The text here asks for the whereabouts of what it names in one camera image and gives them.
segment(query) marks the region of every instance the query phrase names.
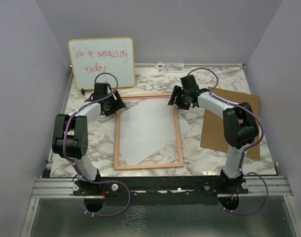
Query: cardboard sheet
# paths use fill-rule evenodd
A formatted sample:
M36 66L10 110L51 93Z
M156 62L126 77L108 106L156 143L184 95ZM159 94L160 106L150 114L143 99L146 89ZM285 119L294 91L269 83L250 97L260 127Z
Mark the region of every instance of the cardboard sheet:
M121 113L120 154L128 165L137 165L159 149L176 141L169 99L147 99ZM180 134L191 126L178 114ZM115 139L115 118L104 123Z
M258 96L218 88L214 90L214 93L233 102L249 103L251 105L253 113L259 117ZM208 110L205 110L204 113L200 146L221 152L227 152L228 150L228 143L226 142L224 137L223 120ZM257 145L249 149L249 151L247 152L247 157L260 159L260 146Z

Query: brown cardboard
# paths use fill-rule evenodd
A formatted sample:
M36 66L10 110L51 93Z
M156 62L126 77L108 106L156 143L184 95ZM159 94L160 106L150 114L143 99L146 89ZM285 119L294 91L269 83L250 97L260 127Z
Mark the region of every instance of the brown cardboard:
M258 96L218 88L216 88L213 92L216 95L233 102L249 103L251 105L253 113L257 117L259 117ZM227 152L228 150L228 143L226 142L224 137L223 120L208 110L205 110L204 113L200 146L221 152ZM255 147L249 149L247 152L247 157L260 159L260 146L256 145Z

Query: marble countertop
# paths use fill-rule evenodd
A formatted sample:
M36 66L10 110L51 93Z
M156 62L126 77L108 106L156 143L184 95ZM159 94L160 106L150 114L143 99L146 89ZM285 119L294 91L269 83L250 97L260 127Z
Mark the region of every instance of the marble countertop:
M119 89L120 94L149 94L172 92L175 85L181 86L180 78L193 68L185 69L184 73L158 73L156 68L136 68L136 85L133 88ZM242 67L209 67L219 77L218 88L250 94L250 90ZM193 73L200 88L207 88L215 84L213 75L199 70ZM77 110L84 100L84 96L73 82L66 113ZM124 101L128 108L139 101ZM184 167L147 169L147 170L120 170L115 171L114 143L107 135L103 123L113 118L99 116L88 125L88 155L92 163L99 169L102 176L185 176L185 175L219 175L226 161L226 153L200 147L200 137L204 119L204 109L194 108L189 111L179 110L179 113L190 124L191 129L181 135ZM174 163L177 160L176 144L172 143L158 150L145 159L141 164ZM246 158L243 166L244 173L253 171L259 174L276 174L274 163L264 138L260 145L260 160ZM59 155L53 155L53 165L50 177L73 177L76 172L72 166Z

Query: wooden picture frame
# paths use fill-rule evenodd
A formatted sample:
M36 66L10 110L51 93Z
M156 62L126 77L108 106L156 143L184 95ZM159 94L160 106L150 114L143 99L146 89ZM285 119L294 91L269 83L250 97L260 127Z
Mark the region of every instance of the wooden picture frame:
M161 94L139 94L139 95L121 95L122 100L132 100L132 99L158 99L158 98L170 98L171 93L161 93ZM171 164L138 164L138 165L120 165L120 132L121 132L121 111L116 112L115 119L115 146L114 146L114 169L115 170L126 170L126 169L156 169L156 168L175 168L184 166L184 158L182 154L182 145L178 121L178 111L176 106L172 106L173 110L173 120L175 127L175 135L177 142L177 154L178 162Z

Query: white wall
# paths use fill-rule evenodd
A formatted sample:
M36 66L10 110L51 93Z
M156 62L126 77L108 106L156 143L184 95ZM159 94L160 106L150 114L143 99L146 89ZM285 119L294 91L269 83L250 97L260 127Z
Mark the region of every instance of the white wall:
M20 236L69 65L34 0L0 0L0 237Z
M270 150L301 213L301 0L283 0L246 70Z
M136 63L247 63L282 0L36 0L69 60L77 38L132 37Z

